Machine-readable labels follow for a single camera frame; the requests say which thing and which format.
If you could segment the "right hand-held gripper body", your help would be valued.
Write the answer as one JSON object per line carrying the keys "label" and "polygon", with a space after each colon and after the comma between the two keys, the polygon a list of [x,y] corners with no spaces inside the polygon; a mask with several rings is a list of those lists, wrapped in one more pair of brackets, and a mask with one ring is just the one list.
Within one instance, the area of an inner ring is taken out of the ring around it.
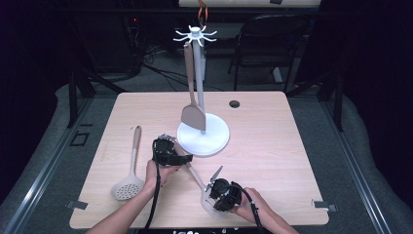
{"label": "right hand-held gripper body", "polygon": [[233,209],[242,201],[242,188],[234,181],[229,182],[225,178],[219,178],[218,176],[222,169],[223,167],[220,166],[212,175],[206,186],[206,192],[209,194],[209,197],[221,196],[219,201],[230,204]]}

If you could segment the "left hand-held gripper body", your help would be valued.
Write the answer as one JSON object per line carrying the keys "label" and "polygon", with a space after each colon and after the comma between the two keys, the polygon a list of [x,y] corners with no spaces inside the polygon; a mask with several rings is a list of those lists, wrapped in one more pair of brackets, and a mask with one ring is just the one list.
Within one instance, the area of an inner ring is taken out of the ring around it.
{"label": "left hand-held gripper body", "polygon": [[176,152],[171,136],[162,134],[152,144],[153,160],[162,166],[176,166]]}

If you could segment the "grey slotted spatula brown handle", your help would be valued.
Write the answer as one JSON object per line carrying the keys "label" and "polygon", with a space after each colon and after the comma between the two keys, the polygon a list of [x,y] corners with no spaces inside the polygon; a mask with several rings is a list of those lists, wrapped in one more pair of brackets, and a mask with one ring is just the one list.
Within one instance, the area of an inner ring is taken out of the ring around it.
{"label": "grey slotted spatula brown handle", "polygon": [[218,211],[213,207],[213,204],[215,203],[215,201],[211,199],[209,197],[209,194],[206,192],[207,186],[202,182],[201,178],[198,176],[197,172],[194,170],[194,168],[192,167],[190,163],[187,163],[186,167],[192,174],[198,186],[200,187],[200,190],[201,190],[200,202],[205,212],[215,219],[222,219],[227,213]]}

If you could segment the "white utensil stand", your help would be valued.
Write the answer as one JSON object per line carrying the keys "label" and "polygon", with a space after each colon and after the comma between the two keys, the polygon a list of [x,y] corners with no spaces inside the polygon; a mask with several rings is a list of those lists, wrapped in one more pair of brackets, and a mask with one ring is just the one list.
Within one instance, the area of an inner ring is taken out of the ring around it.
{"label": "white utensil stand", "polygon": [[217,115],[205,111],[204,80],[206,74],[205,42],[214,42],[206,33],[205,27],[189,25],[188,32],[177,31],[177,42],[189,42],[193,50],[195,100],[206,115],[206,129],[200,131],[180,123],[177,128],[177,141],[183,149],[198,157],[209,157],[220,152],[228,143],[230,130],[227,123]]}

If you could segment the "grey solid spatula brown handle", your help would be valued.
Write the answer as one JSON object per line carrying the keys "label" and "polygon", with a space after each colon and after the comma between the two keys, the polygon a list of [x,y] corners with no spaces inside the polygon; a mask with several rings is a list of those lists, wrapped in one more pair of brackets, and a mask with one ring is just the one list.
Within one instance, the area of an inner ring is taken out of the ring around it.
{"label": "grey solid spatula brown handle", "polygon": [[195,100],[193,50],[189,42],[184,44],[184,58],[190,103],[182,109],[181,122],[191,128],[204,131],[207,128],[207,118]]}

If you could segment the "grey skimmer spoon brown handle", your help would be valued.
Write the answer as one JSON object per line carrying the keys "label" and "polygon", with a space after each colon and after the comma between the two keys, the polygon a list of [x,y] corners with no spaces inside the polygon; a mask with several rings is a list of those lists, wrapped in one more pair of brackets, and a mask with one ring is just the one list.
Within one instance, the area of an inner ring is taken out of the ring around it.
{"label": "grey skimmer spoon brown handle", "polygon": [[111,196],[118,201],[129,200],[137,195],[143,188],[144,181],[136,176],[135,167],[138,154],[138,146],[141,139],[141,127],[136,126],[133,134],[131,164],[126,178],[112,186]]}

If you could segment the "person's right hand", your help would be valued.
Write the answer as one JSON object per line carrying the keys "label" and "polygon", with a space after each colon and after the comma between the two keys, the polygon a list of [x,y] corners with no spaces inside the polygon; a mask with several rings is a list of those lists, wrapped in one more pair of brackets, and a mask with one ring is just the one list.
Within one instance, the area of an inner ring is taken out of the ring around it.
{"label": "person's right hand", "polygon": [[[271,209],[256,189],[246,187],[244,190],[254,203],[261,223],[264,224],[271,217]],[[238,215],[249,222],[255,223],[252,206],[245,194],[242,194],[241,203],[239,205],[236,205],[231,210],[231,213]]]}

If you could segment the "person's left hand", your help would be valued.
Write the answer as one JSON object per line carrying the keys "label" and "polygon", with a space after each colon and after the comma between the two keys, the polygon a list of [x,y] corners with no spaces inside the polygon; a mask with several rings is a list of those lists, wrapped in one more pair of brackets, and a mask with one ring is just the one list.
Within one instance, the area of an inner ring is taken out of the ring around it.
{"label": "person's left hand", "polygon": [[179,166],[157,166],[153,160],[149,160],[146,165],[146,179],[143,190],[153,195],[158,179],[160,180],[160,185],[164,185],[169,175],[177,172],[179,169]]}

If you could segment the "black tape square outline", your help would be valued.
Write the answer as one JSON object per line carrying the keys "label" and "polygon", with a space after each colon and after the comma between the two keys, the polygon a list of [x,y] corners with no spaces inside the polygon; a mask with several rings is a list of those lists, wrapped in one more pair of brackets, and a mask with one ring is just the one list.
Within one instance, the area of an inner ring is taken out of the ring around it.
{"label": "black tape square outline", "polygon": [[90,136],[89,133],[81,133],[77,131],[74,137],[70,140],[69,145],[70,146],[84,146],[87,143],[89,136]]}

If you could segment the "grey tape piece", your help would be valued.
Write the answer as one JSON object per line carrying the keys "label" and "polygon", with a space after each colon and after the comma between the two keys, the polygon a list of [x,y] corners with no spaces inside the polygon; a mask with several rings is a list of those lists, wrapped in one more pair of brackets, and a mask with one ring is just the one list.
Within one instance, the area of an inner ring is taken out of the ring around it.
{"label": "grey tape piece", "polygon": [[334,204],[330,204],[327,201],[312,200],[312,206],[316,209],[322,209],[323,211],[329,213],[335,213],[338,211],[337,207]]}
{"label": "grey tape piece", "polygon": [[72,210],[78,209],[78,210],[84,210],[88,206],[88,203],[82,202],[82,201],[68,201],[66,203],[66,207]]}

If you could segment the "black metal floor stand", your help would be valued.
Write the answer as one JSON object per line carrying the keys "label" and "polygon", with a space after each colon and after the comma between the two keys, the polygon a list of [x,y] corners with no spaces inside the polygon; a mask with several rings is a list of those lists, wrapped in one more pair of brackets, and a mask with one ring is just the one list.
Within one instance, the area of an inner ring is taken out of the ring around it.
{"label": "black metal floor stand", "polygon": [[68,94],[69,94],[69,123],[68,128],[72,128],[78,119],[78,92],[85,98],[93,98],[96,91],[92,82],[97,82],[109,90],[120,94],[126,90],[118,87],[112,82],[106,80],[97,73],[88,69],[73,71],[68,77]]}
{"label": "black metal floor stand", "polygon": [[342,107],[343,107],[343,87],[344,77],[338,71],[328,71],[321,76],[318,76],[310,81],[304,82],[297,88],[286,92],[285,94],[291,98],[310,89],[316,83],[322,82],[321,88],[317,94],[319,101],[328,101],[331,95],[334,95],[333,106],[333,123],[339,132],[343,131],[342,127]]}

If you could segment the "dark equipment rack red light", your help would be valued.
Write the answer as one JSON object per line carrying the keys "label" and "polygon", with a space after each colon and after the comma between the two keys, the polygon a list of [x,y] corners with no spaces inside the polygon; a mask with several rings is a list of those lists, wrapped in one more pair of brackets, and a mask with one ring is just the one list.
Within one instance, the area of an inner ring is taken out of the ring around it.
{"label": "dark equipment rack red light", "polygon": [[127,42],[131,51],[132,66],[129,71],[130,77],[138,75],[141,71],[143,64],[143,55],[139,44],[139,32],[140,26],[136,17],[126,16],[123,17],[123,25],[127,37]]}

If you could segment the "black folding chair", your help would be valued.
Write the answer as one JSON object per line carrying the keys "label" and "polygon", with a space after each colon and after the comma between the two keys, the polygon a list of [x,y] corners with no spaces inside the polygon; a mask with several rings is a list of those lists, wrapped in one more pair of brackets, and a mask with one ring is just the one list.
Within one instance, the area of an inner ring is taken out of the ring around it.
{"label": "black folding chair", "polygon": [[308,33],[310,21],[296,15],[261,15],[241,27],[228,72],[235,67],[234,90],[241,68],[287,67],[283,91],[291,79],[299,43]]}

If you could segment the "aluminium floor rail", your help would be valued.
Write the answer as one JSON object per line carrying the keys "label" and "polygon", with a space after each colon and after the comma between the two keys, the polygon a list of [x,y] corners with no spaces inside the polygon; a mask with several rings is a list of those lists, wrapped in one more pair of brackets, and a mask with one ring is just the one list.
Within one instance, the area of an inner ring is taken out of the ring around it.
{"label": "aluminium floor rail", "polygon": [[38,202],[53,179],[61,160],[63,151],[69,141],[76,136],[93,98],[81,101],[78,117],[69,123],[69,104],[59,101],[50,125],[43,133],[33,155],[30,157],[21,176],[13,186],[6,200],[0,205],[0,234],[20,234],[31,217]]}
{"label": "aluminium floor rail", "polygon": [[393,234],[391,228],[389,227],[386,219],[383,216],[382,210],[380,209],[377,199],[373,194],[370,186],[365,179],[365,176],[357,162],[355,154],[351,149],[345,134],[340,132],[336,126],[333,119],[333,110],[327,102],[322,101],[320,103],[321,109],[323,110],[327,121],[332,128],[332,132],[336,135],[340,146],[344,152],[344,161],[348,167],[349,173],[352,180],[357,188],[357,192],[360,199],[371,219],[371,222],[376,230],[377,234]]}

